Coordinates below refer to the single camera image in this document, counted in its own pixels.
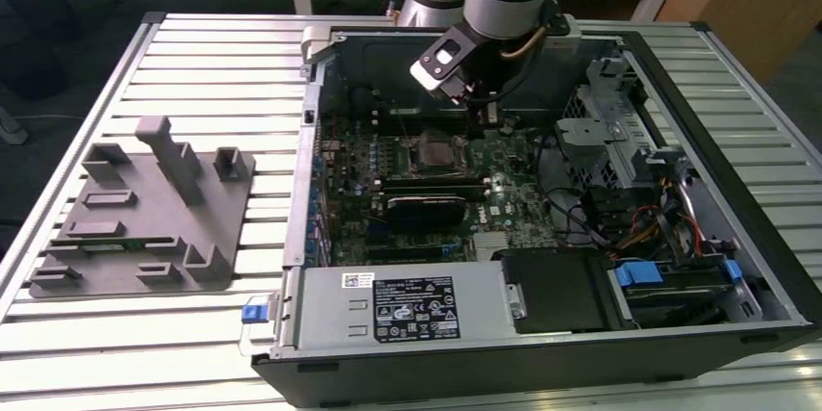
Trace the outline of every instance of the chip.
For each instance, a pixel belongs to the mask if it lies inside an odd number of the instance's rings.
[[[425,167],[450,167],[453,165],[453,147],[446,141],[420,141],[417,150],[420,162]]]

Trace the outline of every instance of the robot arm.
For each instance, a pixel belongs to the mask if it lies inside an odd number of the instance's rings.
[[[410,74],[428,92],[457,105],[481,106],[498,99],[542,37],[566,31],[552,0],[465,0],[462,20],[412,64]]]

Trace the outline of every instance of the slotted metal table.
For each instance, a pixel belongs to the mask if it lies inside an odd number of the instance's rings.
[[[240,355],[238,311],[280,287],[290,170],[305,89],[301,30],[384,25],[364,16],[168,14],[141,24],[0,264],[0,408],[3,411],[290,410]],[[709,32],[688,24],[580,22],[644,36],[747,187],[813,278],[822,278],[822,158]],[[168,115],[194,150],[237,146],[256,157],[236,278],[217,293],[34,300],[26,277],[63,221],[93,141],[129,152],[137,117]],[[663,136],[675,136],[661,114]],[[250,339],[270,342],[265,325]],[[693,380],[438,399],[378,409],[822,408],[822,347],[732,363]]]

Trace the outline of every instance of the motherboard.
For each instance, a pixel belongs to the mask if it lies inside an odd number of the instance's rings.
[[[320,149],[333,266],[481,261],[502,248],[556,246],[528,131],[385,136],[340,117],[322,125]]]

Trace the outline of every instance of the blue drive bracket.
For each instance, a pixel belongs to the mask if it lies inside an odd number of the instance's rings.
[[[663,276],[653,262],[628,262],[613,271],[619,285],[625,288],[633,284],[655,284],[663,282]]]
[[[237,347],[242,356],[253,356],[260,353],[266,353],[268,347],[254,346],[252,343],[252,330],[257,332],[260,329],[270,329],[273,340],[277,340],[277,311],[280,306],[280,292],[276,291],[269,295],[254,295],[248,299],[245,305],[240,309],[240,338]]]
[[[731,281],[733,281],[735,283],[740,281],[741,269],[739,268],[739,263],[736,262],[736,260],[725,260],[721,265],[724,267],[724,271],[728,274],[728,277],[731,278]]]

